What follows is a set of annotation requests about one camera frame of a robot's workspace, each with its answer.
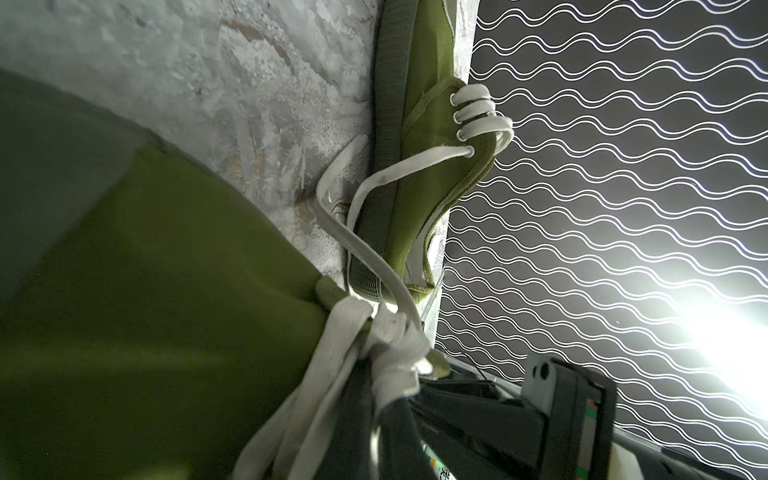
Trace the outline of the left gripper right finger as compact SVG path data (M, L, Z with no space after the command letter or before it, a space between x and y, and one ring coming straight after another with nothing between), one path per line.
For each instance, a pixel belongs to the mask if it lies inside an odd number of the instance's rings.
M425 381L413 407L458 479L605 479L616 403L609 377L531 354L516 397L488 380Z

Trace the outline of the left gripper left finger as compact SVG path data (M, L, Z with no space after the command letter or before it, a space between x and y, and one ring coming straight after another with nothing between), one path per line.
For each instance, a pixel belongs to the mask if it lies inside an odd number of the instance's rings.
M342 411L317 479L430 479L410 402L374 414L370 361L357 362L342 394Z

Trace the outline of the olive green shoe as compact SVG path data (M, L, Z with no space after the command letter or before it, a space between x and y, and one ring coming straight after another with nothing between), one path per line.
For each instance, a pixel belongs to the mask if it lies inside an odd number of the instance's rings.
M349 289L395 306L411 323L437 287L428 259L439 221L513 141L510 118L488 88L455 73L454 1L387 1L374 59L374 134L358 136L323 173L334 177L364 149L367 177L344 220L317 207L317 220L347 251Z
M317 479L355 364L379 415L430 351L174 145L2 73L3 478Z

